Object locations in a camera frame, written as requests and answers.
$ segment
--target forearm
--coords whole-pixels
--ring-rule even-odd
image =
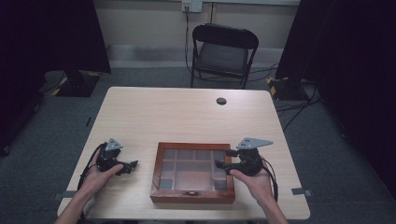
[[[90,198],[91,196],[89,194],[78,191],[62,211],[61,215],[56,219],[55,224],[77,223],[85,204]]]
[[[268,220],[269,224],[287,224],[289,223],[285,215],[283,215],[282,211],[279,208],[279,205],[275,201],[275,199],[271,196],[262,198],[258,201],[259,206],[264,211],[264,214]]]

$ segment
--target wooden table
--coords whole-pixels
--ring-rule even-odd
[[[223,97],[226,105],[218,105]],[[310,211],[271,96],[267,91],[113,87],[107,92],[67,190],[94,149],[114,138],[123,144],[119,161],[139,160],[129,175],[112,177],[85,207],[87,218],[140,220],[252,220],[264,213],[247,187],[235,179],[233,204],[153,203],[149,197],[159,142],[218,143],[235,147],[244,137],[274,141],[259,147],[272,163],[278,203],[287,219],[307,219]],[[58,214],[70,199],[62,200]]]

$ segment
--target black curtain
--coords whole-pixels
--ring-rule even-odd
[[[92,0],[0,1],[0,147],[44,75],[64,69],[110,73]]]

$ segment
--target black chair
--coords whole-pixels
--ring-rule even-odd
[[[246,29],[205,23],[192,31],[191,87],[194,71],[241,79],[242,89],[247,85],[250,67],[259,46],[259,39]]]

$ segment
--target wall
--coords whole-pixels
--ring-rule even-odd
[[[258,57],[264,50],[266,55],[268,52],[276,54],[270,61],[278,60],[298,1],[262,1],[272,2],[272,5],[203,2],[202,13],[189,14],[189,48],[192,47],[193,27],[213,21],[249,29],[260,40]],[[180,1],[94,0],[94,3],[107,45],[184,49],[187,22],[186,14],[181,12]]]

